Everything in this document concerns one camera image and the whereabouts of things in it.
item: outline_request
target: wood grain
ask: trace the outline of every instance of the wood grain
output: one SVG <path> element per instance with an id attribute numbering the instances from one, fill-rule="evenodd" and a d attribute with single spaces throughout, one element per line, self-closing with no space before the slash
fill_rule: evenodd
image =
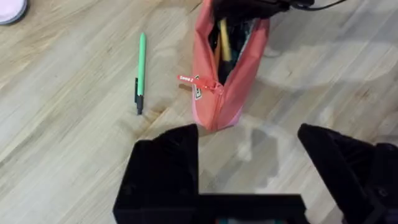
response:
<path id="1" fill-rule="evenodd" d="M 398 140 L 397 9 L 350 0 L 272 18 L 272 53 L 239 124 L 201 130 L 200 190 L 300 193 L 312 223 L 336 223 L 296 132 L 308 122 Z M 199 10 L 200 0 L 32 0 L 24 20 L 0 27 L 0 223 L 115 223 L 134 143 L 193 122 L 175 77 L 190 74 Z M 141 32 L 146 100 L 136 116 Z"/>

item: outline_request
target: zipper pull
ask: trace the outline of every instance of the zipper pull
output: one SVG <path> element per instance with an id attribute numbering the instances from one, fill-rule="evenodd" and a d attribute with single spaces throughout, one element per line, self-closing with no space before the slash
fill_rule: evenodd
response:
<path id="1" fill-rule="evenodd" d="M 202 89 L 202 90 L 211 90 L 219 95 L 222 95 L 224 92 L 224 86 L 214 80 L 205 80 L 202 78 L 186 77 L 183 75 L 178 75 L 177 78 L 183 82 L 187 82 L 192 85 L 196 85 L 197 88 Z"/>

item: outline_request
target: pen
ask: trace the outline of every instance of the pen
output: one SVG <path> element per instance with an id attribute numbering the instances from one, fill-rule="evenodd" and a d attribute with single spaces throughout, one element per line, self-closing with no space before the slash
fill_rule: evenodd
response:
<path id="1" fill-rule="evenodd" d="M 142 33 L 139 38 L 139 58 L 138 58 L 138 82 L 137 82 L 137 114 L 142 114 L 144 107 L 144 85 L 145 85 L 145 52 L 146 37 Z"/>

